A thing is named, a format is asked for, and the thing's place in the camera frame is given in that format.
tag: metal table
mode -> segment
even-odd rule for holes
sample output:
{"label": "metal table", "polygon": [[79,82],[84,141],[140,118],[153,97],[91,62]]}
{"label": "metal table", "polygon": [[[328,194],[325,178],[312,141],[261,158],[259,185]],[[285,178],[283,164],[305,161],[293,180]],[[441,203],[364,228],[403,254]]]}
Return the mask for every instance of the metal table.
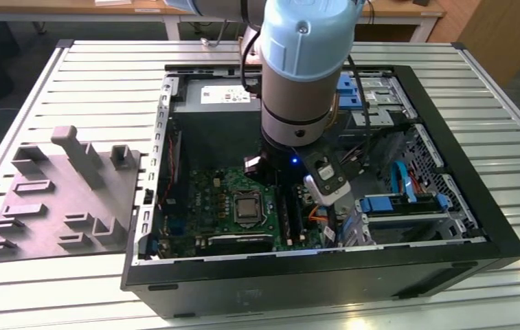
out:
{"label": "metal table", "polygon": [[[0,194],[20,144],[61,153],[48,145],[55,125],[76,125],[79,139],[93,141],[97,151],[128,144],[148,164],[164,65],[237,63],[237,50],[236,43],[209,52],[199,42],[172,41],[76,41],[59,47],[0,145]],[[359,64],[413,67],[520,236],[520,111],[468,52],[449,44],[364,43],[352,53]],[[119,290],[123,259],[115,254],[0,264],[0,329],[209,329],[216,323],[223,324],[213,328],[232,329],[520,327],[520,262],[425,299],[165,321]]]}

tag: power supply label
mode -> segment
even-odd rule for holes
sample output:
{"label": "power supply label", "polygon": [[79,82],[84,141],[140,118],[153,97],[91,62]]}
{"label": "power supply label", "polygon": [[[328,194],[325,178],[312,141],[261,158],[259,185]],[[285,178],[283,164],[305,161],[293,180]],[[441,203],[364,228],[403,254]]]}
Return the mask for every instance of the power supply label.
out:
{"label": "power supply label", "polygon": [[201,104],[216,103],[249,103],[249,93],[241,85],[235,86],[204,86],[201,88]]}

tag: wooden desk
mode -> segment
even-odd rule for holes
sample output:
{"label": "wooden desk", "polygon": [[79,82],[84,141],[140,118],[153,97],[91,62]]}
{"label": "wooden desk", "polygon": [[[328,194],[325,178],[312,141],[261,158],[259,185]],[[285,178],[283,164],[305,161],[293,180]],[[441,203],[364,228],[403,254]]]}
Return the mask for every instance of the wooden desk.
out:
{"label": "wooden desk", "polygon": [[[411,42],[425,42],[445,11],[436,0],[421,7],[405,0],[373,0],[375,23],[416,25]],[[361,24],[368,23],[365,5]],[[93,0],[0,0],[0,21],[156,21],[165,23],[169,40],[180,40],[180,22],[221,21],[199,17],[165,5],[163,0],[133,0],[131,5],[96,7]]]}

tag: chip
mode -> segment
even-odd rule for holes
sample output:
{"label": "chip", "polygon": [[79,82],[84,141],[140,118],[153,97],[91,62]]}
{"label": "chip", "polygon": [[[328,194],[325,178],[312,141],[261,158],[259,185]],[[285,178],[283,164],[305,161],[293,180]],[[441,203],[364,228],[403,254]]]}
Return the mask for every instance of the chip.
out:
{"label": "chip", "polygon": [[263,220],[261,194],[257,191],[240,191],[233,195],[233,220],[244,228],[253,227]]}
{"label": "chip", "polygon": [[256,201],[257,201],[256,199],[237,199],[236,202],[237,217],[240,218],[257,217]]}

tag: sticker label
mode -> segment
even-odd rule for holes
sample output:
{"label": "sticker label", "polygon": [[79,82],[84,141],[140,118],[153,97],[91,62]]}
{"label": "sticker label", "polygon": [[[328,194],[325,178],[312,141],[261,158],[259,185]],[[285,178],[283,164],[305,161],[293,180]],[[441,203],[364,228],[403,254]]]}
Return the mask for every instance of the sticker label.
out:
{"label": "sticker label", "polygon": [[335,231],[332,231],[329,226],[324,227],[323,234],[327,236],[329,240],[335,241]]}
{"label": "sticker label", "polygon": [[159,9],[136,9],[135,12],[160,12]]}
{"label": "sticker label", "polygon": [[249,103],[249,93],[241,85],[235,86],[204,86],[201,88],[201,104],[216,103]]}

